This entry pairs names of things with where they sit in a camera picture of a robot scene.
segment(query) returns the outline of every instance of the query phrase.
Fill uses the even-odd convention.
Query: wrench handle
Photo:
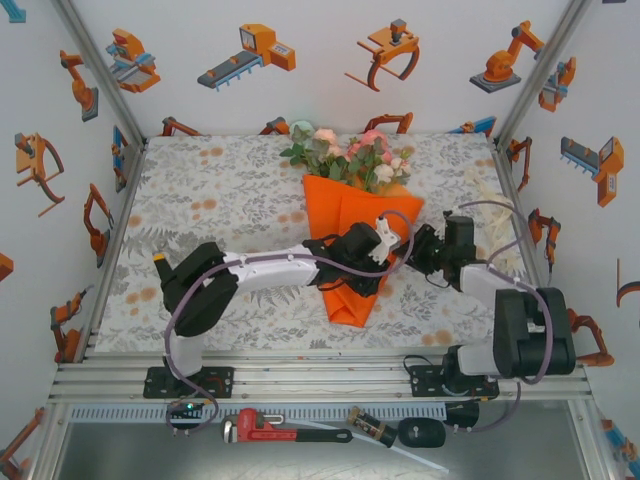
[[[353,434],[346,428],[336,430],[320,430],[319,428],[299,428],[296,442],[331,442],[349,443]]]

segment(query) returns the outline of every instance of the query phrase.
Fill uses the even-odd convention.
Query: floral tablecloth
[[[348,139],[340,138],[345,145]],[[481,197],[468,181],[470,170],[501,191],[484,135],[391,135],[389,143],[415,150],[407,188],[425,199],[418,225],[440,225],[443,210]],[[301,183],[305,172],[279,157],[290,144],[283,136],[257,135],[150,141],[97,352],[163,350],[170,315],[162,305],[154,253],[164,252],[177,265],[206,241],[222,250],[259,252],[309,238]],[[479,256],[486,256],[485,220],[475,209],[468,214],[476,222]],[[512,229],[509,236],[515,238]],[[511,264],[522,275],[516,250]],[[432,280],[442,283],[438,275]],[[234,298],[205,344],[209,350],[449,345],[490,335],[492,318],[473,298],[432,286],[403,267],[389,278],[364,328],[330,324],[315,288],[280,287]]]

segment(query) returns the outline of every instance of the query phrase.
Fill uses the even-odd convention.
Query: white wall
[[[0,119],[0,252],[14,261],[14,272],[0,283],[0,446],[4,447],[48,396],[56,369],[56,346],[49,328],[49,310],[63,305],[90,283],[99,285],[95,254],[83,223],[83,205],[93,182],[116,221],[126,191],[116,195],[111,136],[116,117],[102,92],[99,115],[83,123],[80,105],[71,92],[71,76],[60,65],[59,50],[78,53],[50,2],[24,0],[27,22],[9,24],[0,15],[3,68]],[[88,86],[96,82],[84,67]],[[50,182],[65,200],[38,218],[49,201],[32,181],[21,187],[17,174],[14,134],[38,132],[58,151],[65,172]],[[48,173],[55,171],[45,155]],[[105,229],[98,208],[94,224]],[[96,290],[83,302],[72,326],[90,316]]]
[[[484,71],[489,56],[506,49],[511,29],[524,20],[548,39],[565,0],[388,0],[213,2],[198,0],[84,0],[74,2],[94,42],[104,49],[115,28],[136,35],[156,59],[160,83],[123,92],[143,133],[158,135],[161,121],[174,116],[202,133],[257,133],[282,115],[306,118],[345,132],[361,131],[383,113],[415,114],[411,131],[448,131],[466,121],[495,115],[503,119],[524,82],[487,94],[469,83]],[[379,72],[376,93],[344,75],[366,78],[371,54],[356,45],[396,18],[420,37],[421,57],[404,82]],[[241,50],[238,28],[262,23],[296,50],[297,68],[257,69],[219,92],[197,78]],[[111,57],[104,52],[105,61]],[[515,72],[526,78],[533,52],[523,49]]]
[[[556,113],[534,105],[516,135],[519,140],[527,135],[533,139],[531,180],[521,194],[525,213],[539,207],[543,215],[562,224],[553,285],[563,290],[568,306],[600,324],[616,358],[612,367],[587,369],[594,395],[603,413],[636,444],[640,443],[640,295],[628,294],[616,308],[616,258],[622,261],[623,284],[640,280],[639,16],[638,2],[594,2],[560,58],[577,60],[568,97]],[[617,197],[601,208],[590,175],[559,160],[560,139],[567,136],[598,151],[612,135],[624,147],[625,166],[618,174]],[[516,164],[515,179],[521,175],[522,166]],[[543,247],[538,253],[544,271]],[[586,333],[578,335],[576,343],[578,354],[595,351]]]

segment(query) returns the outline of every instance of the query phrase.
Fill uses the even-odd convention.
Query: red pipe wrench
[[[321,430],[316,428],[275,428],[284,422],[282,415],[263,415],[253,408],[244,408],[238,415],[222,420],[222,438],[225,443],[240,442],[332,442],[349,443],[350,430]]]

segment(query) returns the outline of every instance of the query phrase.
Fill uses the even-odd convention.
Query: black mounting plate
[[[209,391],[215,398],[231,398],[233,389],[233,371],[231,367],[202,367],[199,373],[189,380]],[[151,367],[144,381],[144,398],[175,399],[191,395],[193,390],[175,378],[167,367]],[[204,398],[196,394],[194,398]]]
[[[451,390],[448,390],[444,386],[444,375],[441,365],[414,365],[409,367],[409,372],[411,375],[411,394],[414,397],[451,397],[453,399],[460,396],[487,397],[492,399],[500,395],[498,382],[488,382],[486,380],[471,384],[469,390],[464,392],[463,395],[452,395]]]

